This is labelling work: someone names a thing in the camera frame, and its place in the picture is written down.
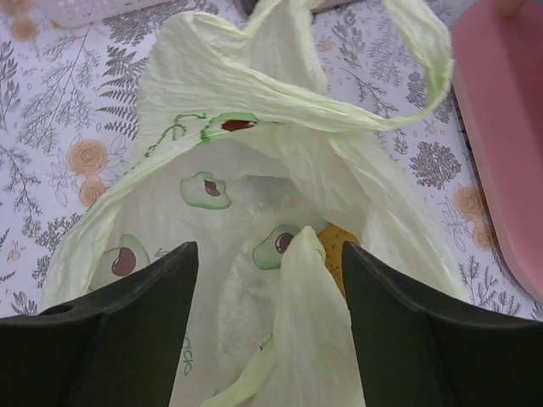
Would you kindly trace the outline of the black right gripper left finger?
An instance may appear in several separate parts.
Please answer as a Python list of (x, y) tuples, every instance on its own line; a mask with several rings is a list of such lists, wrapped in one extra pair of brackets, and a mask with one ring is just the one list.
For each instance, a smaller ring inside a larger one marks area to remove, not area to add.
[(199, 269), (184, 243), (39, 315), (1, 320), (3, 406), (167, 406)]

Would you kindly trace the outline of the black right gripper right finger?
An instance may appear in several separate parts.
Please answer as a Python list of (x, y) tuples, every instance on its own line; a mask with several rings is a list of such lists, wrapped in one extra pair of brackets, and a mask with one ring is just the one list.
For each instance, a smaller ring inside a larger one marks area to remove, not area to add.
[(343, 278), (368, 406), (540, 406), (542, 324), (465, 303), (354, 243)]

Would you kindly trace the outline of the yellow toy madeleine cake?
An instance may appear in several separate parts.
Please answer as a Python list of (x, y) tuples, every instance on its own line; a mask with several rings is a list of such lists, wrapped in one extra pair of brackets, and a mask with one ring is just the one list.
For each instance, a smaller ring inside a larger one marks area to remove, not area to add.
[(318, 239), (326, 254), (325, 266), (332, 275), (339, 291), (345, 296), (342, 271), (343, 244), (349, 242), (359, 245), (360, 241), (355, 235), (334, 224), (330, 224), (323, 229), (319, 233)]

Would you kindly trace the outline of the green plastic grocery bag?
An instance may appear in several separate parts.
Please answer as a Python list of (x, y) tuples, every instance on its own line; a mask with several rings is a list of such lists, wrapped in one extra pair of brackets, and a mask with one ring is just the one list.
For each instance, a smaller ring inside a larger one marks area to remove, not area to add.
[(264, 1), (243, 29), (168, 19), (139, 80), (127, 171), (49, 264), (46, 308), (198, 244), (175, 406), (364, 405), (350, 313), (317, 237), (327, 225), (466, 298), (428, 207), (376, 138), (428, 111), (387, 119), (329, 98), (313, 7)]

